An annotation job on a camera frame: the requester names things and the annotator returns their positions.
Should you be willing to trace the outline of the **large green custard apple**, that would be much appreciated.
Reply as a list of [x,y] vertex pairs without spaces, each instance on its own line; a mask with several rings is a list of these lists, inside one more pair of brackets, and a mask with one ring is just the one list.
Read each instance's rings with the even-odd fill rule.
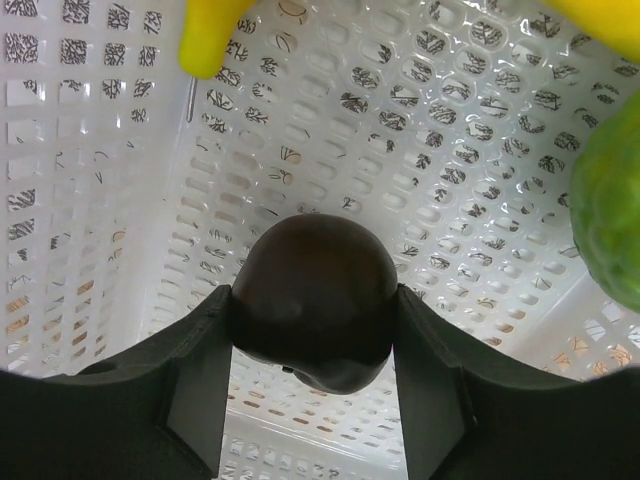
[[569,189],[575,246],[592,279],[639,311],[639,94],[604,121],[576,159]]

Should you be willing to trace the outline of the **dark purple mangosteen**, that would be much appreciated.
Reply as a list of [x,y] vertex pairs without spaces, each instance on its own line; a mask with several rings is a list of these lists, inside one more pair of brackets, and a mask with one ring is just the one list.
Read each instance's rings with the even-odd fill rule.
[[333,215],[291,216],[251,248],[232,286],[227,332],[258,362],[313,389],[353,394],[390,356],[397,287],[370,230]]

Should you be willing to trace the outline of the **yellow banana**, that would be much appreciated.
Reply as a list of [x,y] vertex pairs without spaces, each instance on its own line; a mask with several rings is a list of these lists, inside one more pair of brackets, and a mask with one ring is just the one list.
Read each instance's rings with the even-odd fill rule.
[[[639,61],[638,0],[555,0],[544,3],[624,58]],[[228,41],[251,1],[192,0],[185,3],[178,49],[181,69],[211,79],[221,69]]]

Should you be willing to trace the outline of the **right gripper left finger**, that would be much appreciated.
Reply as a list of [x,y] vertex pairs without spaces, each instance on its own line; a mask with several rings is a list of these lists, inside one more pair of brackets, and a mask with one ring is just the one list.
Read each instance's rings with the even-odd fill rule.
[[1,374],[4,479],[214,479],[232,345],[231,290],[76,375]]

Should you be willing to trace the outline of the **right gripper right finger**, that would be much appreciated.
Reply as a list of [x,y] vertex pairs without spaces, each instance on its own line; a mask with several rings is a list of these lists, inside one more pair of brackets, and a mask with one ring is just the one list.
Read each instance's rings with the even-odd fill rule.
[[397,292],[399,410],[412,479],[635,479],[639,371],[579,382],[524,364]]

